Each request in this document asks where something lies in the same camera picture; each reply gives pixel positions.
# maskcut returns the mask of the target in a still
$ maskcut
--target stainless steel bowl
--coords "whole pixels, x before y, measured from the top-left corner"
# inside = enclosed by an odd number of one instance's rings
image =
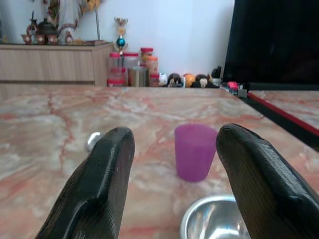
[[[101,132],[94,132],[90,135],[90,137],[86,141],[86,149],[88,152],[91,152],[94,148],[94,145],[99,141],[101,138],[103,138],[104,134]]]
[[[250,239],[233,196],[208,196],[185,212],[181,239]]]

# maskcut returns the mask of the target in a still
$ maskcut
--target marble countertop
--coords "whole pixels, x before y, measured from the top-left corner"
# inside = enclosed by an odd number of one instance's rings
[[[249,97],[319,136],[318,91],[250,91]]]
[[[230,194],[215,155],[208,178],[180,180],[173,130],[196,122],[238,123],[269,140],[319,192],[319,155],[266,117],[218,89],[42,86],[0,105],[0,238],[32,239],[94,131],[132,129],[136,141],[120,239],[176,239],[190,204]]]

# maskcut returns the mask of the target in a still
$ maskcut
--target blue ornament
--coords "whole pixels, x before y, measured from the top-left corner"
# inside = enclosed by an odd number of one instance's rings
[[[124,40],[124,38],[120,36],[120,37],[117,39],[116,44],[117,44],[118,47],[124,47],[124,46],[125,46],[125,40]]]

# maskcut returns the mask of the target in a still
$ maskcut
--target white wall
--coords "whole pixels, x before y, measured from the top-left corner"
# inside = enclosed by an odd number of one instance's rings
[[[9,12],[15,16],[15,40],[21,41],[32,12],[31,0],[1,1],[9,3]],[[99,7],[101,37],[115,40],[113,18],[128,18],[128,50],[154,47],[159,70],[167,74],[207,74],[224,65],[233,7],[234,0],[103,0]],[[43,18],[40,6],[35,11],[38,19]],[[97,38],[93,12],[80,19],[79,35],[84,40]]]

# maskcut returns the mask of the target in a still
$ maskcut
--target orange toy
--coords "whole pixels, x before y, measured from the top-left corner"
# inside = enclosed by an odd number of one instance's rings
[[[196,81],[196,76],[193,74],[183,75],[186,78],[186,87],[191,87],[191,85]]]

